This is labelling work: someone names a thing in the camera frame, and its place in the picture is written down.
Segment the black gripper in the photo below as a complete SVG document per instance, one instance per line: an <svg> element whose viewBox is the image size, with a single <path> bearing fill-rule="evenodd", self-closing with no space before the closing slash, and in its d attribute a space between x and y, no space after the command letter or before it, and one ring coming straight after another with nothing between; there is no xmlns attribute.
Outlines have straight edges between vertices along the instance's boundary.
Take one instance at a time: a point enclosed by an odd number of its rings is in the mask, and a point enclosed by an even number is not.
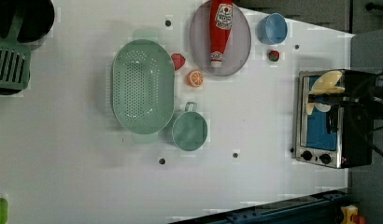
<svg viewBox="0 0 383 224"><path fill-rule="evenodd" d="M312 95L308 92L309 103L330 105L331 109L360 108L372 119L383 119L383 74L359 73L350 70L331 71L343 73L337 86L344 87L345 91L322 95Z"/></svg>

